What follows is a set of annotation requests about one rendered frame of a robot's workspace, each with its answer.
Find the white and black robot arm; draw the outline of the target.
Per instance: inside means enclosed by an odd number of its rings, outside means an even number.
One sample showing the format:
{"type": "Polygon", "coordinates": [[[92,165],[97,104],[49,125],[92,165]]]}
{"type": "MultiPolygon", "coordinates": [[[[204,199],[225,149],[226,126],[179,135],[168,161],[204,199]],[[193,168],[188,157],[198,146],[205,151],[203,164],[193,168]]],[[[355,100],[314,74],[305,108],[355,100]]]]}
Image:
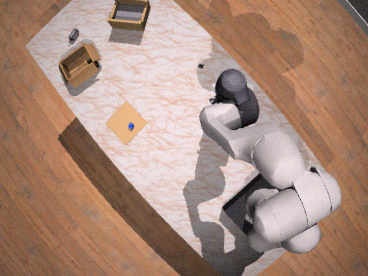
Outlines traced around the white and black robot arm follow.
{"type": "Polygon", "coordinates": [[[284,189],[259,189],[248,197],[245,219],[253,227],[247,242],[259,253],[281,247],[308,253],[320,241],[317,222],[341,204],[339,184],[324,170],[308,170],[295,142],[279,127],[247,127],[259,117],[254,86],[236,69],[221,74],[212,87],[223,101],[204,106],[199,115],[202,130],[233,159],[253,165],[272,186],[284,189]]]}

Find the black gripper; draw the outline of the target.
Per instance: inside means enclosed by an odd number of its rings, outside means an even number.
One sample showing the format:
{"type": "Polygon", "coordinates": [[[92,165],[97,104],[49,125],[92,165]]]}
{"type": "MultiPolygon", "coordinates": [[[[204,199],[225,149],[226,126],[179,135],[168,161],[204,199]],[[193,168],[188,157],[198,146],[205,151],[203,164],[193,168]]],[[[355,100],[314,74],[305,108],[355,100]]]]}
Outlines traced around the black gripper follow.
{"type": "Polygon", "coordinates": [[[218,102],[221,102],[221,101],[219,101],[220,99],[217,97],[217,95],[216,96],[214,96],[213,98],[210,98],[209,99],[209,101],[210,101],[210,103],[211,104],[215,104],[215,103],[218,103],[218,102]],[[215,97],[215,99],[214,99],[214,97],[215,97]],[[217,99],[218,98],[218,99],[217,99]],[[217,100],[217,101],[216,101],[217,100]]]}

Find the tan square mat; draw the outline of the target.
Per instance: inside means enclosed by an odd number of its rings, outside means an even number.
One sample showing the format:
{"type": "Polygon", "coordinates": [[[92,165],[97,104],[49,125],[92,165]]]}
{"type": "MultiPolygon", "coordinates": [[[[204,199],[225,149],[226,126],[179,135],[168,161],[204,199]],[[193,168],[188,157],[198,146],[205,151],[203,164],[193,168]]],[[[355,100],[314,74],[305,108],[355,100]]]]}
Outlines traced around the tan square mat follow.
{"type": "Polygon", "coordinates": [[[147,124],[144,118],[126,101],[106,122],[117,137],[127,145],[129,141],[147,124]],[[133,129],[128,127],[133,124],[133,129]]]}

